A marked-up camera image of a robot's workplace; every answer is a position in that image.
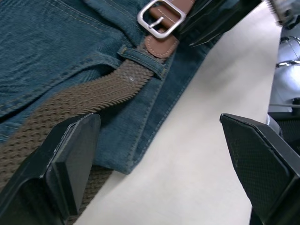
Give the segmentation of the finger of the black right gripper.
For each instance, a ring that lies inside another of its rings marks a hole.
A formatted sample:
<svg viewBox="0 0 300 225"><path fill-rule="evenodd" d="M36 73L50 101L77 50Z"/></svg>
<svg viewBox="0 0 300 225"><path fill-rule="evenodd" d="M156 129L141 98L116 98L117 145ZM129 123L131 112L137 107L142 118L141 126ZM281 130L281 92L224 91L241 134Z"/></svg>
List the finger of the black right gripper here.
<svg viewBox="0 0 300 225"><path fill-rule="evenodd" d="M239 0L230 9L224 10L211 25L208 26L190 46L198 46L211 41L232 27L260 4L260 0Z"/></svg>
<svg viewBox="0 0 300 225"><path fill-rule="evenodd" d="M180 35L186 35L199 27L210 13L224 4L225 0L196 0L184 23L179 28Z"/></svg>

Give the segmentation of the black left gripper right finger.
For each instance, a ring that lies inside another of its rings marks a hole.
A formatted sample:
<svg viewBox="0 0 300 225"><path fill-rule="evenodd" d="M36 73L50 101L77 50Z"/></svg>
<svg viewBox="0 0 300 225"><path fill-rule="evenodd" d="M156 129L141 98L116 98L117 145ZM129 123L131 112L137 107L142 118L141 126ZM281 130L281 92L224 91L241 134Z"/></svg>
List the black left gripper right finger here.
<svg viewBox="0 0 300 225"><path fill-rule="evenodd" d="M252 211L252 225L297 225L300 222L300 119L271 113L279 125L224 113L220 122L232 165Z"/></svg>

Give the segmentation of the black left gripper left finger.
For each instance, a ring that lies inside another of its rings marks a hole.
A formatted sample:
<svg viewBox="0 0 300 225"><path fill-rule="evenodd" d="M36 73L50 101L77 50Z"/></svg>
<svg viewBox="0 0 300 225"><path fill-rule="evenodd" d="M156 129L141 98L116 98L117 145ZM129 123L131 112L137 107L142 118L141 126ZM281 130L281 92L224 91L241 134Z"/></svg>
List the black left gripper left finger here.
<svg viewBox="0 0 300 225"><path fill-rule="evenodd" d="M101 119L90 113L54 126L0 194L3 225L64 225L83 201Z"/></svg>

